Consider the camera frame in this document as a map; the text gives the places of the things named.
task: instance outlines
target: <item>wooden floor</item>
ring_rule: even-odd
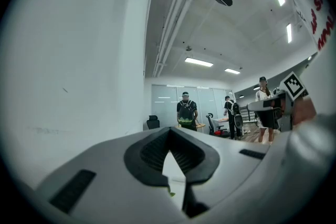
[[[242,141],[245,142],[252,142],[258,143],[258,136],[259,136],[259,127],[255,123],[244,123],[244,131],[250,130],[250,133],[244,134],[241,138]],[[274,130],[274,139],[280,132],[278,130]],[[262,141],[263,144],[268,144],[268,129],[266,129],[264,134],[264,139]]]

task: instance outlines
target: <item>black office chair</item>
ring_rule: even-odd
[[[149,116],[149,120],[147,121],[148,129],[155,129],[160,127],[160,121],[158,117],[155,115]]]
[[[229,133],[227,132],[227,129],[221,129],[221,127],[224,127],[223,125],[217,126],[218,130],[215,132],[214,124],[212,123],[212,120],[211,120],[211,118],[214,117],[212,113],[208,113],[206,117],[209,120],[209,129],[210,129],[209,135],[218,135],[223,138],[227,138],[230,136]]]

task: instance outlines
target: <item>backpack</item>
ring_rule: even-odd
[[[188,101],[187,104],[183,103],[183,101],[180,101],[180,104],[182,105],[179,112],[178,122],[180,125],[192,125],[194,121],[194,110],[192,109],[191,100]]]
[[[227,102],[230,102],[230,104],[231,104],[231,109],[230,109],[231,115],[232,116],[239,115],[240,114],[239,105],[236,102],[232,102],[231,100],[227,100]]]

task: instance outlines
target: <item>woman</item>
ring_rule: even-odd
[[[256,101],[261,101],[261,100],[269,99],[269,98],[273,97],[271,92],[267,88],[267,80],[266,80],[265,77],[261,77],[259,79],[259,84],[260,84],[260,89],[259,89],[259,91],[256,92]],[[258,142],[261,143],[262,139],[264,137],[264,133],[265,133],[266,128],[263,127],[260,119],[258,119],[258,122],[259,122],[259,127],[260,127],[260,134],[259,134]],[[274,139],[273,129],[268,128],[268,141],[272,142],[273,139]]]

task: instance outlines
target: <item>ceiling pipe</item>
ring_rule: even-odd
[[[192,1],[193,1],[193,0],[186,0],[186,2],[184,3],[184,6],[183,6],[183,8],[182,8],[182,10],[181,10],[181,13],[180,13],[180,15],[179,15],[179,18],[177,19],[176,25],[175,25],[174,30],[173,30],[173,32],[172,32],[172,35],[171,35],[171,37],[170,37],[170,39],[169,39],[169,43],[168,43],[168,46],[167,46],[167,50],[165,51],[165,54],[164,54],[164,56],[163,56],[163,60],[162,60],[162,63],[163,63],[163,64],[165,64],[166,61],[167,61],[167,57],[168,57],[168,55],[169,55],[169,52],[170,52],[170,50],[171,50],[171,48],[172,48],[172,46],[173,46],[174,40],[175,40],[175,38],[176,38],[176,36],[177,36],[177,33],[179,32],[178,30],[180,29],[180,26],[181,26],[181,24],[182,24],[182,21],[183,21],[185,15],[186,15],[186,13],[188,12],[189,7],[190,7]],[[160,68],[160,70],[159,70],[159,73],[157,73],[157,77],[160,76],[162,69],[163,69],[163,66],[161,66],[161,68]]]
[[[174,27],[174,22],[176,21],[176,17],[178,16],[178,12],[183,5],[183,0],[172,0],[172,4],[170,6],[170,10],[168,12],[167,19],[164,24],[164,28],[161,35],[161,41],[159,45],[159,53],[156,55],[156,62],[153,71],[153,77],[156,76],[159,66],[158,63],[161,63],[163,52],[165,51],[165,47],[168,41],[168,38],[172,32]]]

